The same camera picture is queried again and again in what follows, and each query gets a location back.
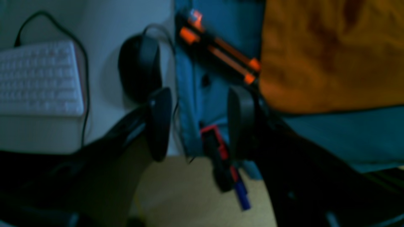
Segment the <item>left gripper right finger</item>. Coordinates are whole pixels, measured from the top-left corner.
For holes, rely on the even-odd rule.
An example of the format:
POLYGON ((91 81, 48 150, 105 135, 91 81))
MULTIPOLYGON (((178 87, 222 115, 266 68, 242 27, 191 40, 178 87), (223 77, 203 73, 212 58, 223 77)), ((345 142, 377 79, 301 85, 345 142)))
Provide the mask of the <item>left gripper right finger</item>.
POLYGON ((231 86, 227 103, 230 157, 257 165, 277 226, 403 226, 403 191, 297 135, 254 91, 231 86))

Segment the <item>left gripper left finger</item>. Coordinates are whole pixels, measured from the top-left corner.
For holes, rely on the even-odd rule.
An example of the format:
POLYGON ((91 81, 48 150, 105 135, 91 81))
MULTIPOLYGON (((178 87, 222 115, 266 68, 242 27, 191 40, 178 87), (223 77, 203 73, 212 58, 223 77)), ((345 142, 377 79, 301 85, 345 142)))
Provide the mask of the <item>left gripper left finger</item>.
POLYGON ((140 178, 167 155, 167 87, 71 155, 1 152, 2 227, 124 227, 140 178))

